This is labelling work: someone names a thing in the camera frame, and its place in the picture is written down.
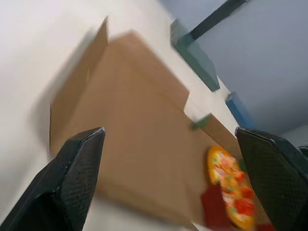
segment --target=toy pizza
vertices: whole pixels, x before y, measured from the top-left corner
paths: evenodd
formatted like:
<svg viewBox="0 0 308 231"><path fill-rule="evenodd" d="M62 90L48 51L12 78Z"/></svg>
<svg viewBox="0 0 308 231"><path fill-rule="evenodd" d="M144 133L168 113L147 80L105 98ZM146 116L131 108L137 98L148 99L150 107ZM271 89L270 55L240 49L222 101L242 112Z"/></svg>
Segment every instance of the toy pizza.
<svg viewBox="0 0 308 231"><path fill-rule="evenodd" d="M230 220L243 230L251 230L254 225L254 192L237 160L222 147L212 147L207 163L211 183L221 185Z"/></svg>

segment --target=cardboard box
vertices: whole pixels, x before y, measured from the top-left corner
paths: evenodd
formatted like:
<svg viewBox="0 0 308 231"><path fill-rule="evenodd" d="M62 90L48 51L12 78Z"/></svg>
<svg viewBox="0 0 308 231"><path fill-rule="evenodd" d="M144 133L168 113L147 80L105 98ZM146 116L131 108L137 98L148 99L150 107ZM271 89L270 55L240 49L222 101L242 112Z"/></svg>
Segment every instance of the cardboard box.
<svg viewBox="0 0 308 231"><path fill-rule="evenodd" d="M201 129L231 155L237 159L242 158L241 148L236 137L212 113L194 123L192 128Z"/></svg>
<svg viewBox="0 0 308 231"><path fill-rule="evenodd" d="M98 194L188 227L204 224L205 155L218 144L191 130L188 95L136 33L108 42L104 22L51 104L51 152L105 127Z"/></svg>

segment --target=white surface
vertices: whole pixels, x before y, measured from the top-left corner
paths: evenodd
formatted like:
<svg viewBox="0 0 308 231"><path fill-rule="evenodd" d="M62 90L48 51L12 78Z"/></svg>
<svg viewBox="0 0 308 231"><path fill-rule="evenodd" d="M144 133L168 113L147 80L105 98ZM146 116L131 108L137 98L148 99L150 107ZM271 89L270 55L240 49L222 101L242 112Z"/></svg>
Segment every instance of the white surface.
<svg viewBox="0 0 308 231"><path fill-rule="evenodd" d="M155 0L2 1L0 221L48 162L49 102L55 91L53 81L84 37L96 31L107 15L110 37L130 29L137 30L192 92L186 114L198 119L212 111L234 131L236 122L223 102L228 90L210 92L170 47L171 20ZM123 230L119 226L107 230L99 219L95 220L100 225L92 231ZM143 218L139 222L132 220L129 225L135 230L149 230Z"/></svg>
<svg viewBox="0 0 308 231"><path fill-rule="evenodd" d="M227 0L159 0L174 18L193 30Z"/></svg>
<svg viewBox="0 0 308 231"><path fill-rule="evenodd" d="M307 0L251 0L197 40L268 132L307 123L307 10Z"/></svg>
<svg viewBox="0 0 308 231"><path fill-rule="evenodd" d="M287 139L295 148L308 146L308 125L286 132L281 137Z"/></svg>

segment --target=green block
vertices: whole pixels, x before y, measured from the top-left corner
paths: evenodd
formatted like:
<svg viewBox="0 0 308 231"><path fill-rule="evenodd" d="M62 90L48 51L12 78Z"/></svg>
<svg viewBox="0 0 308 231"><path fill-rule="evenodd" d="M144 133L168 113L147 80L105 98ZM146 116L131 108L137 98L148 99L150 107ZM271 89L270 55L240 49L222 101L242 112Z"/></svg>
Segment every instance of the green block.
<svg viewBox="0 0 308 231"><path fill-rule="evenodd" d="M171 45L212 92L220 89L213 62L178 20L171 25Z"/></svg>

